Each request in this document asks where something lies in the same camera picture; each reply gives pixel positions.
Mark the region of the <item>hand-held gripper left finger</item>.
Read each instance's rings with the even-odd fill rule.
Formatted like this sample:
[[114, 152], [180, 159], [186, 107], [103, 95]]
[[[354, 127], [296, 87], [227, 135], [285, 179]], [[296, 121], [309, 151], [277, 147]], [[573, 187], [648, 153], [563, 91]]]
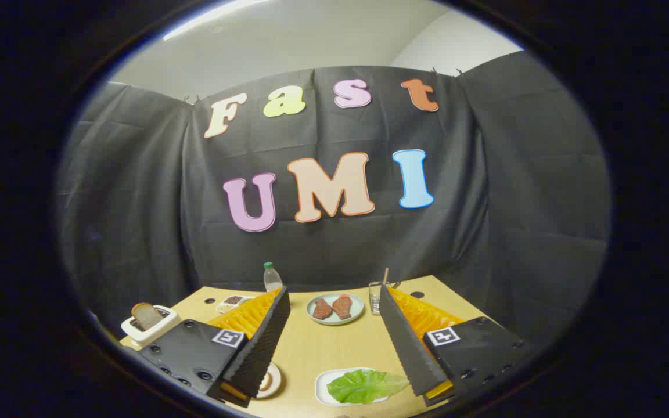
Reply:
[[182, 320], [137, 357], [202, 396], [246, 408], [258, 396], [289, 315], [284, 286], [211, 321]]

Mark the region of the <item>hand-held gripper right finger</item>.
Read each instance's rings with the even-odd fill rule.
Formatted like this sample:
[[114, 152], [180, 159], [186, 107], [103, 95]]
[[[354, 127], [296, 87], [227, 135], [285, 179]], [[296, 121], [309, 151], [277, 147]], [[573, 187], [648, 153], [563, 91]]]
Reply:
[[527, 362], [531, 344], [486, 316], [462, 320], [380, 286], [380, 317], [412, 391], [432, 406], [467, 402]]

